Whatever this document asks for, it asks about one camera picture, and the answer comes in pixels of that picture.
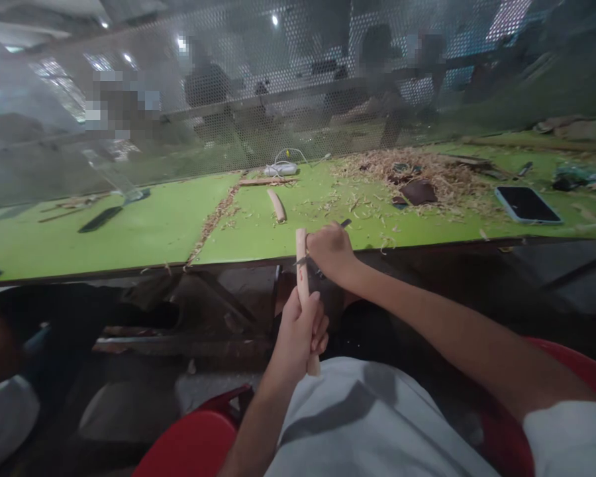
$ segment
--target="red chair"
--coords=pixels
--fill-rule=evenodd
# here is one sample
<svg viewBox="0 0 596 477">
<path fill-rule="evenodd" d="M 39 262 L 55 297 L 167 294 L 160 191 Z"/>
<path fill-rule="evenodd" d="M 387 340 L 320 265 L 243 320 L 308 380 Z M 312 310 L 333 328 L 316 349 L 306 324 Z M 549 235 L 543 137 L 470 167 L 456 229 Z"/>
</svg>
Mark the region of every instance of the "red chair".
<svg viewBox="0 0 596 477">
<path fill-rule="evenodd" d="M 215 477 L 253 395 L 246 384 L 179 419 L 152 445 L 132 477 Z M 230 405 L 234 398 L 239 398 L 240 413 Z"/>
<path fill-rule="evenodd" d="M 567 366 L 596 392 L 596 362 L 560 344 L 527 338 L 535 346 Z M 534 459 L 522 427 L 492 397 L 479 410 L 483 429 L 482 455 L 504 477 L 534 476 Z"/>
</svg>

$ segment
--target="green tabletop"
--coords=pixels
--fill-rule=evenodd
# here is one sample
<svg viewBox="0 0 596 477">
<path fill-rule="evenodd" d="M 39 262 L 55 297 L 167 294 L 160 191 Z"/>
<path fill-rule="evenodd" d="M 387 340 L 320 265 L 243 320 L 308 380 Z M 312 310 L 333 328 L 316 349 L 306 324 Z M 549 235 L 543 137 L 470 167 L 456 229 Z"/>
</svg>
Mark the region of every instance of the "green tabletop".
<svg viewBox="0 0 596 477">
<path fill-rule="evenodd" d="M 301 165 L 299 181 L 293 185 L 274 187 L 281 199 L 287 221 L 276 224 L 267 187 L 242 187 L 234 203 L 240 210 L 224 218 L 208 238 L 201 253 L 192 265 L 221 262 L 243 262 L 295 255 L 295 229 L 306 227 L 315 231 L 331 220 L 353 220 L 348 232 L 355 250 L 392 247 L 409 247 L 470 240 L 496 239 L 537 235 L 543 237 L 596 238 L 596 224 L 586 219 L 574 205 L 582 205 L 596 218 L 596 193 L 565 193 L 551 189 L 552 175 L 557 164 L 570 160 L 560 152 L 528 152 L 515 148 L 489 146 L 460 146 L 441 144 L 425 150 L 489 158 L 507 171 L 518 172 L 528 161 L 534 167 L 523 181 L 498 182 L 498 185 L 528 186 L 542 191 L 542 197 L 564 220 L 561 226 L 522 225 L 510 219 L 502 210 L 491 217 L 480 217 L 477 210 L 464 203 L 460 209 L 463 217 L 441 214 L 436 211 L 415 213 L 414 207 L 399 211 L 390 205 L 390 195 L 381 183 L 365 184 L 352 180 L 338 180 L 332 176 L 331 163 L 323 162 L 312 168 Z M 596 168 L 596 157 L 582 158 Z M 359 204 L 349 212 L 349 202 L 355 197 L 372 201 L 371 205 Z M 332 203 L 332 198 L 339 197 Z M 328 213 L 323 209 L 329 207 Z M 381 208 L 381 217 L 375 213 Z"/>
<path fill-rule="evenodd" d="M 277 224 L 266 186 L 241 187 L 234 197 L 238 211 L 223 217 L 192 265 L 249 262 L 295 255 L 295 229 L 315 231 L 331 220 L 353 220 L 348 231 L 356 250 L 425 246 L 505 237 L 543 236 L 596 239 L 596 193 L 564 193 L 550 187 L 556 166 L 581 160 L 596 169 L 596 156 L 561 152 L 531 152 L 516 148 L 441 144 L 425 150 L 488 158 L 506 171 L 518 172 L 528 161 L 532 171 L 522 181 L 499 185 L 529 186 L 563 218 L 560 226 L 522 225 L 499 208 L 482 217 L 468 201 L 462 216 L 414 207 L 399 211 L 381 182 L 338 179 L 334 162 L 301 165 L 299 180 L 274 190 L 284 204 L 287 221 Z M 156 185 L 151 196 L 127 205 L 106 225 L 91 233 L 77 230 L 108 207 L 121 205 L 109 196 L 84 211 L 39 223 L 61 213 L 41 212 L 54 202 L 35 205 L 11 218 L 0 219 L 0 281 L 74 276 L 111 270 L 141 269 L 184 263 L 201 236 L 205 219 L 239 179 L 223 174 Z M 493 185 L 489 196 L 493 197 Z M 350 203 L 359 198 L 349 211 Z M 578 209 L 581 205 L 585 213 Z M 0 216 L 9 209 L 0 209 Z"/>
<path fill-rule="evenodd" d="M 77 231 L 103 210 L 122 205 L 122 197 L 105 197 L 89 209 L 46 223 L 38 221 L 63 213 L 40 212 L 54 202 L 1 219 L 0 281 L 185 262 L 205 217 L 239 177 L 224 174 L 153 186 L 150 197 L 128 204 L 90 233 Z M 0 209 L 0 215 L 6 211 Z"/>
</svg>

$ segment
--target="wooden stick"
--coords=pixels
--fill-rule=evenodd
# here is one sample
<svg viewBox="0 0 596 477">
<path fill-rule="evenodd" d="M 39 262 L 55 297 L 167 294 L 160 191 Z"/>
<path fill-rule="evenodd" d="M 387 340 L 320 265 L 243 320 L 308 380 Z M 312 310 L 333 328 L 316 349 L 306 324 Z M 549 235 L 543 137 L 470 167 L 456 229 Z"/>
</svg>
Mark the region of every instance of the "wooden stick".
<svg viewBox="0 0 596 477">
<path fill-rule="evenodd" d="M 286 184 L 287 182 L 297 181 L 297 178 L 261 178 L 261 179 L 241 179 L 238 181 L 240 186 L 268 186 L 270 184 Z"/>
<path fill-rule="evenodd" d="M 296 261 L 302 260 L 307 255 L 307 229 L 296 230 Z M 296 270 L 298 279 L 298 299 L 300 306 L 305 307 L 309 300 L 309 277 L 307 276 L 307 263 L 298 265 Z M 320 358 L 310 356 L 307 362 L 307 374 L 310 376 L 320 376 Z"/>
<path fill-rule="evenodd" d="M 470 137 L 464 136 L 464 144 L 478 144 L 480 146 L 508 146 L 508 147 L 529 147 L 535 149 L 573 150 L 573 151 L 594 151 L 596 143 L 592 142 L 568 142 L 565 140 L 551 140 L 539 137 L 522 137 L 510 139 L 508 135 Z"/>
<path fill-rule="evenodd" d="M 287 216 L 285 215 L 285 209 L 283 208 L 282 202 L 273 190 L 267 189 L 267 193 L 272 200 L 273 210 L 276 212 L 276 220 L 278 220 L 278 223 L 284 222 L 287 219 Z"/>
<path fill-rule="evenodd" d="M 85 209 L 75 209 L 75 210 L 67 212 L 67 213 L 54 215 L 53 217 L 49 217 L 48 219 L 42 219 L 41 221 L 38 221 L 38 223 L 49 222 L 51 220 L 59 219 L 60 217 L 65 217 L 66 215 L 71 215 L 72 213 L 82 212 L 83 210 L 85 210 Z"/>
</svg>

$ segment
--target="window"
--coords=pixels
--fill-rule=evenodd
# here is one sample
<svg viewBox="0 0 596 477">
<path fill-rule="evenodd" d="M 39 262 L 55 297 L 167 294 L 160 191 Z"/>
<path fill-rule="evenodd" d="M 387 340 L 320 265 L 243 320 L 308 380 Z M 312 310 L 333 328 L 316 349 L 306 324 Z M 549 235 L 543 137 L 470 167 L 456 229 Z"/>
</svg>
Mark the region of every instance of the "window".
<svg viewBox="0 0 596 477">
<path fill-rule="evenodd" d="M 486 41 L 496 41 L 518 31 L 531 3 L 532 0 L 503 0 Z"/>
<path fill-rule="evenodd" d="M 89 55 L 84 53 L 84 58 L 86 58 L 95 71 L 113 71 L 110 61 L 104 55 Z"/>
<path fill-rule="evenodd" d="M 29 67 L 48 85 L 60 104 L 79 122 L 86 121 L 86 98 L 73 79 L 54 58 L 45 58 Z"/>
</svg>

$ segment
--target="metal mesh screen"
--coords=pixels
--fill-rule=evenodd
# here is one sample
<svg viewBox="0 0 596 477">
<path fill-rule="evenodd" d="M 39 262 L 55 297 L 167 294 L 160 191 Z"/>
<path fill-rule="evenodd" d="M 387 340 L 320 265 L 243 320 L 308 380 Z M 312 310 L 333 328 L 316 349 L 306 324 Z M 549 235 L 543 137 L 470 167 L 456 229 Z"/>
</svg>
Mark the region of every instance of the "metal mesh screen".
<svg viewBox="0 0 596 477">
<path fill-rule="evenodd" d="M 596 0 L 153 4 L 0 45 L 0 205 L 596 114 Z"/>
</svg>

